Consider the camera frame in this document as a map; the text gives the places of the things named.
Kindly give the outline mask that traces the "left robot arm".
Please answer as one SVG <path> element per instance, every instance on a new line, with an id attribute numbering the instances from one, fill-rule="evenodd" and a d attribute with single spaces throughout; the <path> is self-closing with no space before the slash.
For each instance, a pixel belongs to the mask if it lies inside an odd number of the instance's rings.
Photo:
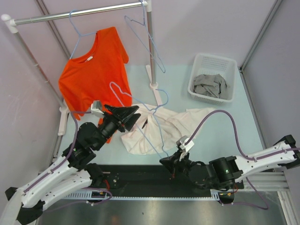
<path id="1" fill-rule="evenodd" d="M 83 188 L 99 188 L 104 173 L 91 161 L 116 131 L 130 131 L 140 113 L 137 105 L 127 107 L 102 106 L 94 101 L 90 113 L 103 119 L 96 126 L 85 122 L 75 126 L 75 136 L 54 163 L 28 184 L 5 191 L 8 203 L 0 218 L 2 225 L 18 221 L 28 225 L 38 219 L 47 209 L 65 196 Z"/>

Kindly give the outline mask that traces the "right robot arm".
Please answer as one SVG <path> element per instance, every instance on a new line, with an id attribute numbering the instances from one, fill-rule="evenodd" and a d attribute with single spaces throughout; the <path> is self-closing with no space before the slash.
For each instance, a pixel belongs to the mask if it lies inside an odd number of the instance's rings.
<path id="1" fill-rule="evenodd" d="M 252 174 L 280 167 L 290 169 L 300 165 L 300 149 L 295 146 L 291 135 L 250 156 L 221 157 L 207 164 L 189 159 L 194 142 L 187 136 L 180 138 L 176 144 L 177 151 L 159 162 L 169 171 L 172 178 L 181 174 L 199 189 L 227 191 Z"/>

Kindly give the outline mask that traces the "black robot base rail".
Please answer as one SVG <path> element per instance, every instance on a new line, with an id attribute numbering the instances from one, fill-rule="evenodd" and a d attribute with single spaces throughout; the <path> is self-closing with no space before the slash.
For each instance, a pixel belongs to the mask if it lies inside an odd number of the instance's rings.
<path id="1" fill-rule="evenodd" d="M 241 174 L 200 163 L 172 172 L 162 165 L 97 165 L 88 170 L 92 173 L 89 187 L 106 188 L 114 197 L 200 198 L 211 197 L 214 189 L 224 204 L 233 203 L 240 187 L 235 176 Z"/>

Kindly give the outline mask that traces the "white t shirt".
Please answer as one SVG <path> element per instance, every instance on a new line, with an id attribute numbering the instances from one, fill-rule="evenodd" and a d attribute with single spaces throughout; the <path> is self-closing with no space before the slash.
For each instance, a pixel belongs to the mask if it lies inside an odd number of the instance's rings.
<path id="1" fill-rule="evenodd" d="M 140 118 L 131 131 L 121 137 L 128 153 L 133 155 L 152 155 L 163 153 L 175 147 L 183 136 L 190 137 L 212 107 L 186 109 L 175 112 L 163 107 L 155 113 L 153 105 L 137 104 Z"/>

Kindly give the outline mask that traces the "grey t shirt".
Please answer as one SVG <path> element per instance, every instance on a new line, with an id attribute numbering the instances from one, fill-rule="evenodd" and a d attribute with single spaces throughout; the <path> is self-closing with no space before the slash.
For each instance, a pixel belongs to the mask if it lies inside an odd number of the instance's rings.
<path id="1" fill-rule="evenodd" d="M 192 81 L 194 93 L 219 99 L 228 99 L 229 87 L 227 81 L 220 74 L 200 74 Z"/>

